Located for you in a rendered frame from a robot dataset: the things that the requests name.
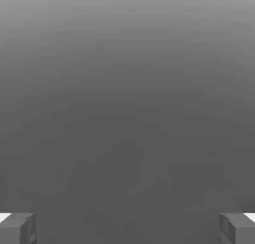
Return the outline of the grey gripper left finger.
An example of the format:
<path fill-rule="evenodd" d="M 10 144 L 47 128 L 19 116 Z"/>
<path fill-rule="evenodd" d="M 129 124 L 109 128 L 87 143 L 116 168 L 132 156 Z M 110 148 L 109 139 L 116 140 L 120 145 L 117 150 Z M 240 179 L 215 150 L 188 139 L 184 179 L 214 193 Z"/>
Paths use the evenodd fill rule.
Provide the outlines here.
<path fill-rule="evenodd" d="M 36 214 L 0 212 L 0 244 L 37 244 Z"/>

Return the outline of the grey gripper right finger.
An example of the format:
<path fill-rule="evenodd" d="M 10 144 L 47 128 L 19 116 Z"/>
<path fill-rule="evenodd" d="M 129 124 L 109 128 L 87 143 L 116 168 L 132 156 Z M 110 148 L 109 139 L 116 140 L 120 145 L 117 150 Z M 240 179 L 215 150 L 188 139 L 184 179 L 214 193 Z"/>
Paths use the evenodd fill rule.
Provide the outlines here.
<path fill-rule="evenodd" d="M 220 213 L 219 244 L 255 244 L 255 213 Z"/>

